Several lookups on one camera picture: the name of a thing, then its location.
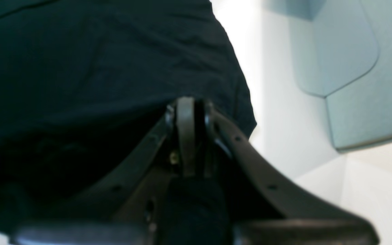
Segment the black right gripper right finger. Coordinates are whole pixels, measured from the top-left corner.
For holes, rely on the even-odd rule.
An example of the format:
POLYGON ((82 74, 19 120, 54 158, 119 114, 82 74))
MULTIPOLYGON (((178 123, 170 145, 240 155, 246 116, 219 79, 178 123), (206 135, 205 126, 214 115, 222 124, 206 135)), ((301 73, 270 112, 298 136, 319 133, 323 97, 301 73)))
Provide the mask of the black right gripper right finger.
POLYGON ((215 105, 203 101, 218 155, 232 245, 377 245, 373 225, 311 194, 269 164, 215 105))

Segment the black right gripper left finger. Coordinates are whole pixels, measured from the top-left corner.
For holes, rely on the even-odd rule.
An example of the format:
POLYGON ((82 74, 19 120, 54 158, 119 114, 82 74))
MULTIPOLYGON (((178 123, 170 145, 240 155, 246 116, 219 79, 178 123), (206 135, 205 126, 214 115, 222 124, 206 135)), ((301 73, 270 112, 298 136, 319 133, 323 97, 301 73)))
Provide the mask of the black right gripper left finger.
POLYGON ((15 245, 161 245, 169 184, 196 175, 195 99, 182 97, 109 174, 22 225, 15 245))

